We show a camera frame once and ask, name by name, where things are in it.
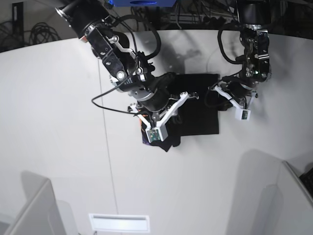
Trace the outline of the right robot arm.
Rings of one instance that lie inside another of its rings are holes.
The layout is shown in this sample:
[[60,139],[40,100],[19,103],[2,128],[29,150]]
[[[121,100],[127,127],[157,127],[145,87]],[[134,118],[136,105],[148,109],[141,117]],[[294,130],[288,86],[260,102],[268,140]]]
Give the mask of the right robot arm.
[[[175,95],[168,92],[167,87],[175,79],[175,73],[153,76],[155,67],[150,60],[160,53],[161,38],[146,20],[134,15],[115,18],[97,0],[69,0],[55,9],[77,37],[90,44],[93,54],[115,79],[112,89],[91,100],[94,105],[97,104],[96,100],[113,91],[120,91],[137,100],[134,104],[135,110],[127,110],[126,114],[151,117],[160,112],[162,115],[172,116],[187,100],[199,99],[197,93],[181,92]],[[152,53],[146,55],[137,47],[131,48],[128,37],[113,30],[130,19],[144,23],[154,35],[156,48]]]

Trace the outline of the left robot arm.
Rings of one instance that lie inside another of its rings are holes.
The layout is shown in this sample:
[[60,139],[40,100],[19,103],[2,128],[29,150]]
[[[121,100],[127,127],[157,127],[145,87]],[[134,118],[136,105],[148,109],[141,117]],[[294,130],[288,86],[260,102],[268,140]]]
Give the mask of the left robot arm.
[[[242,68],[208,87],[204,98],[206,107],[223,111],[236,104],[247,109],[258,96],[258,84],[267,81],[271,75],[268,28],[272,23],[272,3],[269,0],[238,0],[236,6],[238,19],[221,26],[217,40],[223,58]],[[230,59],[224,50],[222,34],[226,30],[240,33],[244,53],[235,59]]]

